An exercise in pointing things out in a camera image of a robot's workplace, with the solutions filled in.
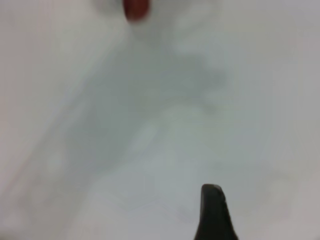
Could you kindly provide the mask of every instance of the white background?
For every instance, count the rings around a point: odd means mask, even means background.
[[[1,229],[192,239],[215,183],[241,239],[317,239],[319,10],[158,0],[130,26],[110,1],[1,1]]]

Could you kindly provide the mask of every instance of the blurry red blob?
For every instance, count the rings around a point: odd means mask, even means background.
[[[149,13],[151,0],[123,0],[126,19],[129,22],[143,20]]]

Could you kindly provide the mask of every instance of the black object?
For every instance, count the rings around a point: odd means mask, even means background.
[[[218,185],[204,184],[201,188],[200,221],[194,240],[239,240]]]

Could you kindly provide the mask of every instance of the white surface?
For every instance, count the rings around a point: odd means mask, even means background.
[[[131,28],[99,0],[2,1],[2,229],[192,239],[215,183],[241,239],[316,239],[319,9],[156,1]]]

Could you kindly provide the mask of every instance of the red object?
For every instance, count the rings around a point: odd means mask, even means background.
[[[151,0],[123,0],[126,19],[129,22],[143,20],[149,13]]]

